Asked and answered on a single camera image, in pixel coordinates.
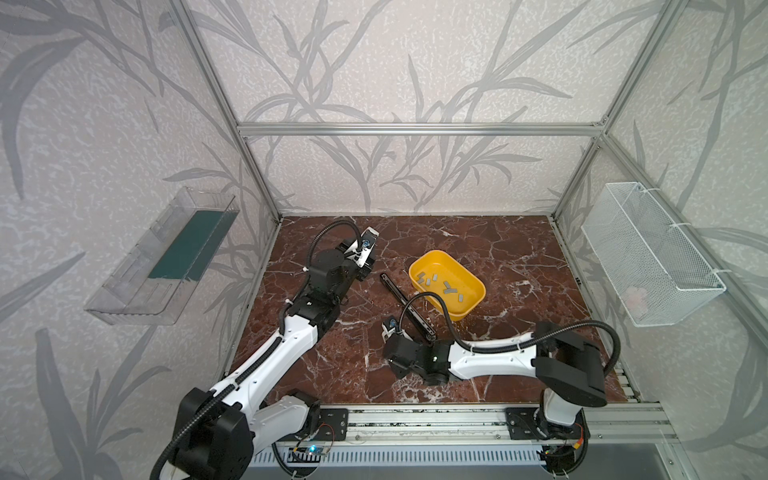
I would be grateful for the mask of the yellow plastic tray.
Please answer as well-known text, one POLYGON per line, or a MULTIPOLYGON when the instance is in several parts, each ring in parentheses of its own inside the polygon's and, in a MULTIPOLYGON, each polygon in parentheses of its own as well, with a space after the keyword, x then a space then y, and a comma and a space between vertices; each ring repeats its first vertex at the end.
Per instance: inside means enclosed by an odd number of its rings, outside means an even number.
POLYGON ((484 283, 448 253, 431 250, 408 267, 414 289, 433 292, 445 303, 450 319, 458 322, 486 296, 484 283))

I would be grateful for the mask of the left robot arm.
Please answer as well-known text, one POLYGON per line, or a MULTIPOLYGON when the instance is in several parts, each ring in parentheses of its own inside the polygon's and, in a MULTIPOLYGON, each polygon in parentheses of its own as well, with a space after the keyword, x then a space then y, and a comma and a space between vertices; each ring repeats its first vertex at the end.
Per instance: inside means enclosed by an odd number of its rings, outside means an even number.
POLYGON ((209 390, 194 388, 183 398, 172 438, 150 478, 239 479, 255 454, 287 435, 314 430, 313 397, 295 393, 262 403, 332 328, 353 283, 370 274, 378 236, 367 228, 350 243, 309 260, 305 284, 281 312, 268 341, 209 390))

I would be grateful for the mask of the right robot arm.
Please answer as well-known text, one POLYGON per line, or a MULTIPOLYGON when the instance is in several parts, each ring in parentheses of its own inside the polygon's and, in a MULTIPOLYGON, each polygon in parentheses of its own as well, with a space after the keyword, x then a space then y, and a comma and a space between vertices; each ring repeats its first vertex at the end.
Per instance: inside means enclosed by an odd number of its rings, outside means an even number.
POLYGON ((583 409, 607 405, 605 379, 621 354, 621 340, 609 325, 577 322, 565 327, 540 322, 532 332, 506 339, 468 342, 460 338, 431 344, 410 338, 389 319, 383 325, 383 355, 395 376, 417 375, 429 386, 484 376, 535 378, 544 385, 539 406, 510 421, 526 438, 585 444, 583 409))

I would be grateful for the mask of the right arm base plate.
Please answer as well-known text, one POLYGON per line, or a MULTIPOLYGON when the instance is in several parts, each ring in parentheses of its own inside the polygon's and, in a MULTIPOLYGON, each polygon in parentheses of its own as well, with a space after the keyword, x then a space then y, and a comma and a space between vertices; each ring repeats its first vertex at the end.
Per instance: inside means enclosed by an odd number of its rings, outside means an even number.
POLYGON ((548 440, 548 427, 539 419, 539 408, 534 406, 504 409, 505 425, 511 440, 548 440))

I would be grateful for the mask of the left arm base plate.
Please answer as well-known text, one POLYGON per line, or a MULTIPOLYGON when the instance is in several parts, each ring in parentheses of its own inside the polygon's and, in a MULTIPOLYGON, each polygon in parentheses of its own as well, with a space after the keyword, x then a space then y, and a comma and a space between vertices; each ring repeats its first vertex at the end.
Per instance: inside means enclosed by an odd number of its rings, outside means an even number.
POLYGON ((314 441, 336 442, 346 439, 349 427, 347 408, 321 407, 311 410, 307 420, 309 438, 314 441))

